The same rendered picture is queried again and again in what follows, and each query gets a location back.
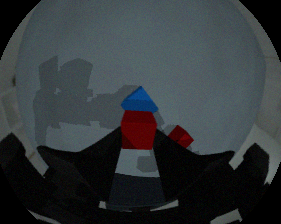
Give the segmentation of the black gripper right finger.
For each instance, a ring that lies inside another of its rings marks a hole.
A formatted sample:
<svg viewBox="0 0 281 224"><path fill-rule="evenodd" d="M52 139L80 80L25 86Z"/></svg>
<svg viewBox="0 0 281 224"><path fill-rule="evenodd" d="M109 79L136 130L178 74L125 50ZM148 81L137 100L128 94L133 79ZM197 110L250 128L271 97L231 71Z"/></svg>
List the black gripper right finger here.
<svg viewBox="0 0 281 224"><path fill-rule="evenodd" d="M152 149L155 152L157 171L163 186L164 201L177 200L176 196L191 188L201 176L222 167L222 164L229 163L236 153L225 151L200 156L188 151L188 148L181 147L177 141L173 141L157 128Z"/></svg>

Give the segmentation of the small blue cube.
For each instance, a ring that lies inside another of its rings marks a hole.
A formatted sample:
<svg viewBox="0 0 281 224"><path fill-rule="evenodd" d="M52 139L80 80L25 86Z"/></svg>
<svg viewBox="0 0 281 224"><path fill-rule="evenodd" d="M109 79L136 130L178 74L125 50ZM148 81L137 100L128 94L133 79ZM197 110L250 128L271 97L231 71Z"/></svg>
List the small blue cube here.
<svg viewBox="0 0 281 224"><path fill-rule="evenodd" d="M120 107L124 111L147 111L152 113L159 111L159 107L151 99L151 96L144 91L143 87L137 88L135 92L129 93L127 97L124 97Z"/></svg>

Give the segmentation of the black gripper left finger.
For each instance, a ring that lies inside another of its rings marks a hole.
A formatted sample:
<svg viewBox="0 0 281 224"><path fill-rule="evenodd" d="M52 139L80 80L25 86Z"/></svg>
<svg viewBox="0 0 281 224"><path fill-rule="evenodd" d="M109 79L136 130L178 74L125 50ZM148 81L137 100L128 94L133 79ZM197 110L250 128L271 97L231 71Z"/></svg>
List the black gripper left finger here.
<svg viewBox="0 0 281 224"><path fill-rule="evenodd" d="M56 151L40 145L36 147L50 168L81 181L100 201L108 202L121 148L121 127L79 152Z"/></svg>

